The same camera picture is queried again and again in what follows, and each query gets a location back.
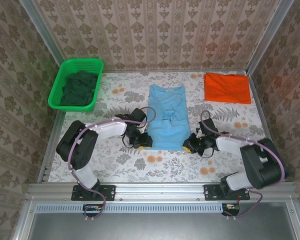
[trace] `plastic laundry basket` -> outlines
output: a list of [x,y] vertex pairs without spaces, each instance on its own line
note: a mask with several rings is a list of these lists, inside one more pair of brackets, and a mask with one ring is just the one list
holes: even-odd
[[[103,69],[104,62],[99,58],[70,58],[65,60],[61,64],[59,72],[56,75],[54,84],[52,86],[48,98],[49,106],[53,109],[60,109],[64,112],[92,112],[97,101],[98,89]],[[98,74],[92,102],[86,106],[61,106],[60,101],[64,95],[62,88],[66,85],[66,78],[69,75],[80,71]]]

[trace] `blue t-shirt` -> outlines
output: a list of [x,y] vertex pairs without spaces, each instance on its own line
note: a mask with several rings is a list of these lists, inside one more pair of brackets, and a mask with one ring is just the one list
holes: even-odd
[[[152,149],[183,151],[182,145],[190,136],[185,86],[150,86],[148,105],[155,109],[156,118],[149,123],[147,132],[152,137]],[[147,111],[148,119],[154,117]]]

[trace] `floral tablecloth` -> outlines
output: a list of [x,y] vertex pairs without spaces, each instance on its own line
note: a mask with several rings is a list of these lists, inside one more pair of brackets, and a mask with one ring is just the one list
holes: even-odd
[[[135,108],[147,106],[151,84],[162,87],[177,87],[181,84],[185,86],[192,132],[199,127],[200,113],[209,110],[220,132],[226,131],[256,140],[264,138],[264,130],[252,93],[251,104],[205,101],[204,74],[204,72],[103,74],[94,111],[67,112],[60,139],[75,120],[98,123],[116,114],[130,113]],[[90,162],[100,181],[110,183],[218,182],[221,177],[244,169],[242,159],[227,152],[215,151],[212,157],[202,158],[197,154],[183,151],[128,149],[123,146],[119,136],[96,145]],[[67,164],[58,154],[55,154],[48,181],[74,181]]]

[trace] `patterned wallpaper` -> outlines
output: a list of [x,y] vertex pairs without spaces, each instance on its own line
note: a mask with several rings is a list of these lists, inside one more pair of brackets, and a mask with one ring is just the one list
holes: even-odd
[[0,0],[0,240],[16,226],[40,171],[55,112],[47,98],[57,73],[18,0]]
[[65,59],[106,71],[243,69],[279,0],[35,0]]
[[300,200],[300,0],[294,1],[252,77]]

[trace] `folded orange towel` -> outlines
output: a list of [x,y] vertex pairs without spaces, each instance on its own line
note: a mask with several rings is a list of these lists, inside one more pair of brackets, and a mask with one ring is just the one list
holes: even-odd
[[251,104],[248,76],[207,72],[203,78],[205,100]]

